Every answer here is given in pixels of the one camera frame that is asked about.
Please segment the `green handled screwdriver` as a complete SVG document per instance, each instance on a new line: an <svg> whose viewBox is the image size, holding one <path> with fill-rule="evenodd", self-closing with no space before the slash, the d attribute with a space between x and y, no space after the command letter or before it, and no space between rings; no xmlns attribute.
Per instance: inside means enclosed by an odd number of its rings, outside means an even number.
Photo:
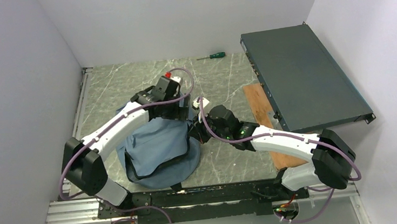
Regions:
<svg viewBox="0 0 397 224"><path fill-rule="evenodd" d="M208 55L206 57L202 57L202 58L198 58L197 60L203 60L203 59L221 59L226 57L226 53L221 51L221 52L217 52L211 55Z"/></svg>

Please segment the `dark rack server box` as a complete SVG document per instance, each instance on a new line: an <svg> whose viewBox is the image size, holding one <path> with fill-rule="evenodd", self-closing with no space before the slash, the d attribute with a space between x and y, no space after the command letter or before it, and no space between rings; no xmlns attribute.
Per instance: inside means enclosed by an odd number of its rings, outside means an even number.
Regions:
<svg viewBox="0 0 397 224"><path fill-rule="evenodd" d="M284 131L309 133L376 119L307 24L245 33L240 43Z"/></svg>

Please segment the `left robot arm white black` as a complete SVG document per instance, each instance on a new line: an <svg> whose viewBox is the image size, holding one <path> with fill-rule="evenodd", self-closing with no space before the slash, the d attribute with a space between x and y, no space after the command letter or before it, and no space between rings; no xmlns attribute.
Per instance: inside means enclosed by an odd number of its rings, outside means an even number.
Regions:
<svg viewBox="0 0 397 224"><path fill-rule="evenodd" d="M190 94L182 93L182 84L182 77L167 73L156 85L137 92L98 130L81 140L70 138L64 145L59 182L68 180L88 196L106 201L117 215L128 215L133 206L132 194L109 178L104 160L135 130L152 119L185 119Z"/></svg>

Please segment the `blue grey backpack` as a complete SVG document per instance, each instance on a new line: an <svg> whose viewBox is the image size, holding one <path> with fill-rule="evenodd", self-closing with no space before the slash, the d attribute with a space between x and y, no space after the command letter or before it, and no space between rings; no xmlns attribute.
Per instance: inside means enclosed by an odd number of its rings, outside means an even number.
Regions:
<svg viewBox="0 0 397 224"><path fill-rule="evenodd" d="M116 146L128 181L148 189L164 189L185 181L200 163L197 139L189 137L192 119L156 118Z"/></svg>

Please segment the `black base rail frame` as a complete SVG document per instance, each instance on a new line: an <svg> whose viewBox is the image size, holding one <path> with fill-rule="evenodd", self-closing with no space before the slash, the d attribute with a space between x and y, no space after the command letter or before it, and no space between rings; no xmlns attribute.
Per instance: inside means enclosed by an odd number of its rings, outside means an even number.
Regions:
<svg viewBox="0 0 397 224"><path fill-rule="evenodd" d="M271 215L298 209L303 204L321 206L330 189L314 185L293 194L278 192L273 179L232 184L139 192L129 208L116 209L102 200L84 198L50 203L45 224L86 224L132 218L137 224L167 224L227 218L246 214Z"/></svg>

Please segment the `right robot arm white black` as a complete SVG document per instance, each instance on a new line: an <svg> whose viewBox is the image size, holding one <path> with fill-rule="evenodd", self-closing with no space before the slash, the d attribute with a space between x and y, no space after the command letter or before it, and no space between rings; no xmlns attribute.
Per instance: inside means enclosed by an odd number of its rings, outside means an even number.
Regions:
<svg viewBox="0 0 397 224"><path fill-rule="evenodd" d="M361 178L354 163L356 154L331 130L324 129L320 134L278 131L240 121L231 110L217 105L209 114L200 112L188 134L201 143L216 138L241 151L277 152L306 161L296 167L284 167L277 174L274 192L280 199L288 199L295 191L317 184L345 189L350 181Z"/></svg>

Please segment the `brown wooden board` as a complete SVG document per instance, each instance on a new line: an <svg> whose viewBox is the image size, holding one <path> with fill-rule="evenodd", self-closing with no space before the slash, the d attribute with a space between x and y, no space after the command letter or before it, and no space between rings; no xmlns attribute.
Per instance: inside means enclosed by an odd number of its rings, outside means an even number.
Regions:
<svg viewBox="0 0 397 224"><path fill-rule="evenodd" d="M259 125L265 127L282 130L279 120L274 118L274 111L269 103L263 87L260 84L251 84L243 86L243 92L247 99L252 114ZM276 169L280 170L284 167L298 167L306 164L306 161L278 152L270 152L271 159Z"/></svg>

